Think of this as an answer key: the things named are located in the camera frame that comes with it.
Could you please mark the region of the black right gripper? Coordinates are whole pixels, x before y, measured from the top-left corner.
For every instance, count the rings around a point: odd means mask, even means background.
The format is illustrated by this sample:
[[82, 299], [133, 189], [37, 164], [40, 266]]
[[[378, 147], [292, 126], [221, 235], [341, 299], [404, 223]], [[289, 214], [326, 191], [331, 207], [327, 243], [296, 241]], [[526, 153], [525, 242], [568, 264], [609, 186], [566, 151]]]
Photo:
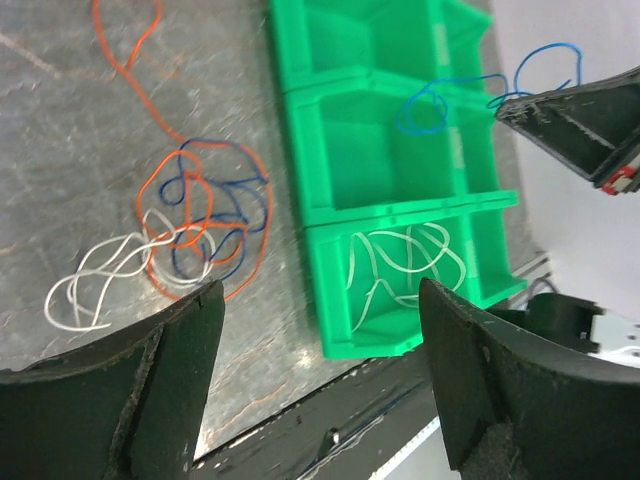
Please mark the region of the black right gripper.
[[639, 69], [508, 100], [495, 117], [609, 196], [639, 190]]

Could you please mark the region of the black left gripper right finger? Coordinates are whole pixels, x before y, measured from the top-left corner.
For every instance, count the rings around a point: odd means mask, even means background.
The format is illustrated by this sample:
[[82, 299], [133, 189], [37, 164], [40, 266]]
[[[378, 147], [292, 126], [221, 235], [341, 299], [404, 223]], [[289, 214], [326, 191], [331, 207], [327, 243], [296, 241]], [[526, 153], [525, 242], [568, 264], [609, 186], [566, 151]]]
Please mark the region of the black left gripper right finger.
[[639, 372], [563, 347], [431, 280], [419, 288], [449, 466], [465, 479], [635, 479]]

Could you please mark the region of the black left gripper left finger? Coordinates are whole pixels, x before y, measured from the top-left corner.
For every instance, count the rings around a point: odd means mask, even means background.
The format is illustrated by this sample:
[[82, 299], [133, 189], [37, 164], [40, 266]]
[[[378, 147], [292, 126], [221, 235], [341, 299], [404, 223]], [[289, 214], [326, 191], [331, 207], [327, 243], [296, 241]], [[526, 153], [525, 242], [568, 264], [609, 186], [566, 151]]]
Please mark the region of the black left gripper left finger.
[[1, 373], [4, 479], [186, 479], [225, 314], [210, 282], [82, 347]]

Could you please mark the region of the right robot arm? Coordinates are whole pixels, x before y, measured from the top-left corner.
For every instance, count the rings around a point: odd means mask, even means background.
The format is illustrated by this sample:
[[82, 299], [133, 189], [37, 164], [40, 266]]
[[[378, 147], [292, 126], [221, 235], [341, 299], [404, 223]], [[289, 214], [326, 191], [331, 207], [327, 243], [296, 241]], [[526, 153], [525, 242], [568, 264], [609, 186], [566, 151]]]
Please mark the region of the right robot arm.
[[[639, 70], [505, 101], [496, 119], [521, 134], [610, 198], [639, 190]], [[639, 364], [639, 341], [604, 349], [594, 328], [596, 303], [529, 290], [523, 312], [505, 319], [563, 347], [626, 366]]]

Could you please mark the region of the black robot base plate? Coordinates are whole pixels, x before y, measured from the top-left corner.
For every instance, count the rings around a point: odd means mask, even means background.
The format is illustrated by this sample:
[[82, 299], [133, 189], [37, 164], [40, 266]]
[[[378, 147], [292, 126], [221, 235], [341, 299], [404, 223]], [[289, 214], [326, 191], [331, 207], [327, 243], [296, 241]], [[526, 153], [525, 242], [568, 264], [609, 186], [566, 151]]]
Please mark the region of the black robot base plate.
[[368, 360], [195, 463], [193, 479], [367, 479], [436, 416], [424, 347]]

